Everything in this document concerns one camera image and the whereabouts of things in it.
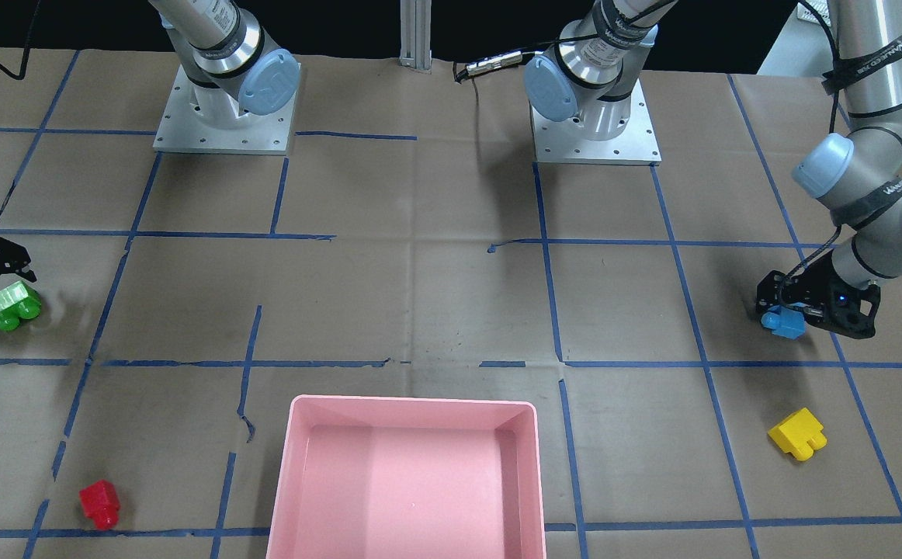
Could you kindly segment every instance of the table surface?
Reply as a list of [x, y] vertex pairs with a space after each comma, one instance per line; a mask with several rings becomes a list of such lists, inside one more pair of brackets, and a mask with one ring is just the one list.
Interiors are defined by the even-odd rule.
[[[264, 557], [300, 394], [532, 402], [551, 559], [902, 558], [902, 277], [870, 340], [751, 309], [831, 233], [789, 177], [816, 79], [645, 71], [663, 162], [557, 165], [520, 71], [300, 59], [288, 158], [156, 153], [171, 53], [0, 74], [44, 303], [0, 332], [0, 558]], [[797, 464], [766, 432], [802, 407]]]

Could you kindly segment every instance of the metal mounting plate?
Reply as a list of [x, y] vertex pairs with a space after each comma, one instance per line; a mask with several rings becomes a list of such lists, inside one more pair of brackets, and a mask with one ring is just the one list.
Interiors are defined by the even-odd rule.
[[288, 155], [296, 95], [276, 113], [257, 117], [247, 127], [216, 128], [195, 114], [193, 84], [179, 67], [164, 116], [154, 137], [154, 149], [173, 153], [237, 153], [237, 155]]
[[652, 165], [661, 162], [661, 149], [650, 123], [650, 113], [640, 82], [631, 92], [631, 116], [624, 131], [609, 141], [582, 137], [583, 128], [571, 118], [554, 123], [530, 107], [533, 144], [540, 163], [595, 165]]

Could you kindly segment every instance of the plastic building block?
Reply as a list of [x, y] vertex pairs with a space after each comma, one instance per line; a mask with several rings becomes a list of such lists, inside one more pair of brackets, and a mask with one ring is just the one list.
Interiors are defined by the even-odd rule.
[[86, 517], [92, 518], [97, 529], [108, 530], [120, 520], [120, 499], [116, 496], [116, 488], [109, 481], [99, 480], [82, 489], [78, 492], [78, 499], [82, 500], [82, 512]]
[[802, 312], [778, 304], [768, 309], [762, 315], [761, 321], [762, 326], [784, 339], [797, 339], [807, 332], [807, 323], [803, 319]]
[[768, 436], [771, 436], [782, 452], [791, 453], [796, 460], [804, 461], [814, 455], [814, 450], [823, 449], [827, 445], [823, 431], [824, 426], [810, 414], [810, 410], [803, 408], [793, 411], [788, 418], [771, 428]]
[[40, 298], [23, 282], [0, 290], [0, 330], [13, 332], [19, 321], [29, 321], [40, 314]]

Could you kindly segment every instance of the pink bin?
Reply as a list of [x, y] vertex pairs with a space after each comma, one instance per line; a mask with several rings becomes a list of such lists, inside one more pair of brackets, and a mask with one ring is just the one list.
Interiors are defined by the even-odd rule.
[[299, 396], [267, 559], [544, 559], [526, 402]]

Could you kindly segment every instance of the black background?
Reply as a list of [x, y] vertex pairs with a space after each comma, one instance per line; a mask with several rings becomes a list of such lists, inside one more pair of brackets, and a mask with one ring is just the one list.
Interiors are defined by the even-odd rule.
[[[397, 57], [399, 2], [238, 0], [296, 54]], [[755, 74], [792, 0], [681, 0], [660, 24], [649, 70]], [[433, 57], [475, 61], [555, 38], [591, 0], [433, 0]], [[35, 0], [0, 0], [0, 46], [21, 47]], [[34, 47], [171, 50], [147, 0], [43, 0]]]

